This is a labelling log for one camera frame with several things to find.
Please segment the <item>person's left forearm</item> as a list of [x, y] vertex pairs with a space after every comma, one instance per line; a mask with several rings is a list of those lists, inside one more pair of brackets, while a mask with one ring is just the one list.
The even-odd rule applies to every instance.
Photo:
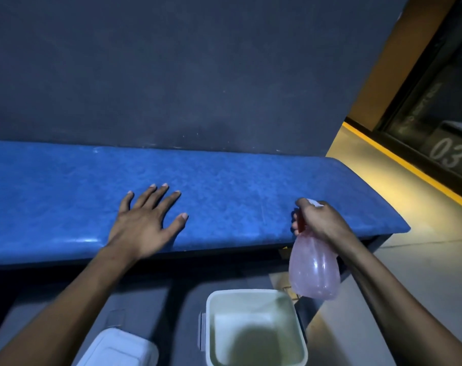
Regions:
[[88, 332], [137, 255], [106, 246], [6, 346], [0, 366], [71, 366]]

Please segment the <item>person's right hand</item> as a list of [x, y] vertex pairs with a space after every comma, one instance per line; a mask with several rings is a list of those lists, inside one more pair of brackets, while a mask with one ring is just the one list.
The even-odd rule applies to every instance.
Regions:
[[358, 240], [350, 226], [336, 209], [325, 201], [319, 201], [316, 210], [310, 212], [301, 212], [296, 206], [291, 231], [298, 236], [307, 228], [343, 258], [352, 256], [358, 246]]

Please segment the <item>white square plastic bucket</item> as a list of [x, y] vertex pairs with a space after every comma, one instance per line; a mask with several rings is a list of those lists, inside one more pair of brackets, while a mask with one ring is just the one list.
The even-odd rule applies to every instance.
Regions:
[[308, 361], [294, 303], [275, 289], [211, 293], [199, 335], [207, 366], [306, 366]]

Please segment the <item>white plastic lid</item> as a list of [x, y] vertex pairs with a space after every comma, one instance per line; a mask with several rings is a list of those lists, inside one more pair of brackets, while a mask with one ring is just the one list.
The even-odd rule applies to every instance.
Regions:
[[118, 328], [100, 332], [76, 366], [157, 366], [156, 345]]

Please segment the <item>person's left hand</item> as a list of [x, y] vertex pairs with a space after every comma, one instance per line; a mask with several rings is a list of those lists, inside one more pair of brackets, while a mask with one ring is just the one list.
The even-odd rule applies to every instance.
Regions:
[[146, 191], [131, 202], [128, 212], [119, 214], [118, 209], [108, 236], [107, 247], [129, 262], [149, 258], [171, 242], [163, 236], [163, 222], [181, 192], [166, 193], [154, 209], [146, 209]]

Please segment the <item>blue padded bench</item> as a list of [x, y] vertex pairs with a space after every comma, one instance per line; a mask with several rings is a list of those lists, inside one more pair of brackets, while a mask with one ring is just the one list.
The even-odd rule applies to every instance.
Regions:
[[410, 231], [332, 158], [0, 141], [0, 269], [93, 258], [127, 192], [164, 183], [182, 193], [165, 226], [190, 216], [164, 252], [289, 245], [300, 197], [327, 201], [360, 238]]

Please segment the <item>dark glass door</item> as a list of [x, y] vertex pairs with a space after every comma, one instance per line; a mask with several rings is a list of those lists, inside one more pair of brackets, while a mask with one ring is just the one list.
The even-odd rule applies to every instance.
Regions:
[[375, 132], [462, 196], [462, 0], [456, 0]]

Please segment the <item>person's right forearm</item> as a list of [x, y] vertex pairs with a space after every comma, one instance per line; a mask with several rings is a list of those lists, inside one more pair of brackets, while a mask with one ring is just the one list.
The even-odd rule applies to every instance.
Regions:
[[398, 366], [462, 366], [462, 342], [355, 236], [331, 245], [354, 277]]

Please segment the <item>pink translucent spray bottle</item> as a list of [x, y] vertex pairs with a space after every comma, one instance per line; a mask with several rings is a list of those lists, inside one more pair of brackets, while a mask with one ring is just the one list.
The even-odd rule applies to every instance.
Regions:
[[289, 262], [292, 290], [301, 297], [332, 300], [338, 295], [337, 253], [308, 228], [295, 236]]

